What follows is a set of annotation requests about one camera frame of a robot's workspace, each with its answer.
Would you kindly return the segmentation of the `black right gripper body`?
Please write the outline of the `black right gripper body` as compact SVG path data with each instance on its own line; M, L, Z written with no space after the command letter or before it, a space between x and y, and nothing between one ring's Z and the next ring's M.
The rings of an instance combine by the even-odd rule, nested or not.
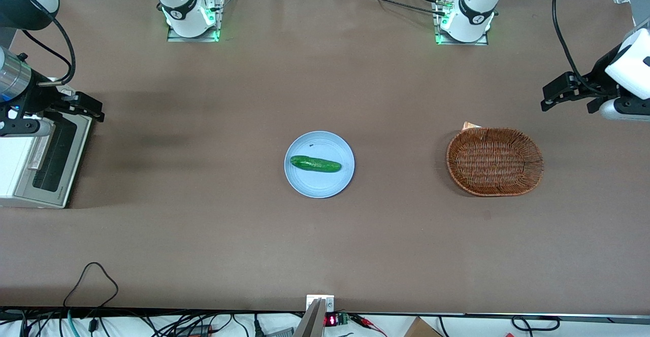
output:
M54 82L46 81L11 81L2 86L2 122L19 122L34 120L44 111L51 111L51 106L71 106L74 90Z

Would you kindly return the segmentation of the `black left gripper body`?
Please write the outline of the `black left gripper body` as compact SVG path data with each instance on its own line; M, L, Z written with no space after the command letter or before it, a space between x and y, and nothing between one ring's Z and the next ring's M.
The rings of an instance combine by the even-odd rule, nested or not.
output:
M619 52L621 44L612 48L609 52L599 58L592 67L591 71L582 76L583 83L580 84L579 93L584 98L603 98L613 99L620 97L620 87L616 81L611 78L605 69Z

